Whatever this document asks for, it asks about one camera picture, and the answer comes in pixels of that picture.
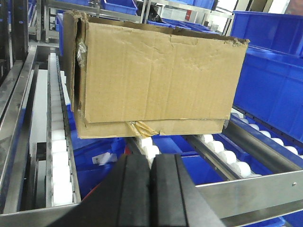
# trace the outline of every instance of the cardboard box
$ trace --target cardboard box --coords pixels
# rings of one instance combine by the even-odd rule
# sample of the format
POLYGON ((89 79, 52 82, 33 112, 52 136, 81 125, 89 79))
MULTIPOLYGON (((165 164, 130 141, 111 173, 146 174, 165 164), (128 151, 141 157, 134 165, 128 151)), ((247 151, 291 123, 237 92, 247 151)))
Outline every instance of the cardboard box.
POLYGON ((247 40, 65 12, 79 136, 220 133, 246 49, 247 40))

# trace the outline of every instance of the blue plastic bin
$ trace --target blue plastic bin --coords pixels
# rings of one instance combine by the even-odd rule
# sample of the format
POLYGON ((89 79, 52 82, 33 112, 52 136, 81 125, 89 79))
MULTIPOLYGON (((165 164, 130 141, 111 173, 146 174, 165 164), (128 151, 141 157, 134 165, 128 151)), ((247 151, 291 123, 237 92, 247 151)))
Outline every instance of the blue plastic bin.
POLYGON ((281 227, 285 225, 285 220, 283 217, 273 218, 271 220, 258 222, 246 227, 281 227))
POLYGON ((249 47, 234 104, 303 142, 303 60, 249 47))
POLYGON ((101 0, 103 9, 136 15, 137 6, 133 0, 101 0))
POLYGON ((113 167, 113 164, 77 167, 77 177, 81 198, 83 199, 91 190, 102 182, 113 167))
POLYGON ((162 26, 162 27, 172 27, 170 24, 167 24, 167 23, 160 23, 160 22, 153 22, 153 21, 150 21, 148 20, 147 23, 149 25, 156 25, 156 26, 162 26))
POLYGON ((198 6, 205 9, 212 9, 214 5, 214 0, 195 0, 194 6, 198 6))
POLYGON ((170 1, 175 1, 181 4, 187 4, 187 5, 194 5, 194 0, 170 0, 170 1))
POLYGON ((185 23, 178 20, 170 20, 170 19, 162 19, 163 22, 170 24, 173 28, 180 27, 183 29, 191 30, 191 28, 187 27, 185 23))
POLYGON ((234 11, 231 36, 250 45, 302 56, 303 16, 234 11))
POLYGON ((56 16, 56 31, 59 32, 59 51, 63 56, 63 13, 58 13, 56 16))
POLYGON ((58 0, 58 1, 64 1, 76 5, 82 5, 82 6, 89 6, 89 0, 58 0))

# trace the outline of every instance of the metal rail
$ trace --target metal rail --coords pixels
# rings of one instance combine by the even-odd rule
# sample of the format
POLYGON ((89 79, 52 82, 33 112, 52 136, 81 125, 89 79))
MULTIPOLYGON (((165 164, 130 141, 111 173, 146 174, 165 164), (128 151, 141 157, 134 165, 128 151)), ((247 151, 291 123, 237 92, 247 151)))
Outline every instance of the metal rail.
POLYGON ((18 139, 24 118, 23 107, 27 104, 26 89, 35 58, 36 47, 32 46, 0 125, 0 213, 3 212, 8 193, 9 179, 16 153, 15 141, 18 139))
POLYGON ((231 117, 231 121, 223 134, 235 142, 239 147, 250 153, 259 162, 265 165, 273 173, 284 173, 301 170, 301 163, 297 159, 292 160, 292 156, 285 157, 283 153, 286 148, 274 143, 262 133, 252 130, 252 128, 231 117))
POLYGON ((13 162, 9 189, 4 207, 4 213, 13 213, 20 210, 21 196, 24 185, 25 170, 29 158, 29 136, 32 123, 32 111, 35 99, 36 82, 39 66, 35 66, 30 86, 27 87, 28 102, 25 109, 24 120, 20 130, 20 136, 17 142, 16 155, 13 162))
POLYGON ((205 146, 197 136, 186 135, 183 137, 224 180, 242 179, 242 177, 232 171, 226 163, 222 162, 216 153, 212 152, 207 146, 205 146))
POLYGON ((69 156, 69 166, 71 171, 71 183, 73 185, 73 202, 78 203, 81 201, 80 189, 76 171, 76 164, 73 155, 71 144, 71 133, 68 123, 67 110, 64 100, 63 88, 61 83, 59 60, 55 54, 51 54, 48 60, 48 86, 47 86, 47 141, 46 141, 46 207, 52 206, 52 104, 51 104, 51 78, 55 78, 59 83, 59 91, 61 97, 61 107, 63 115, 63 123, 65 130, 65 138, 67 143, 67 152, 69 156))

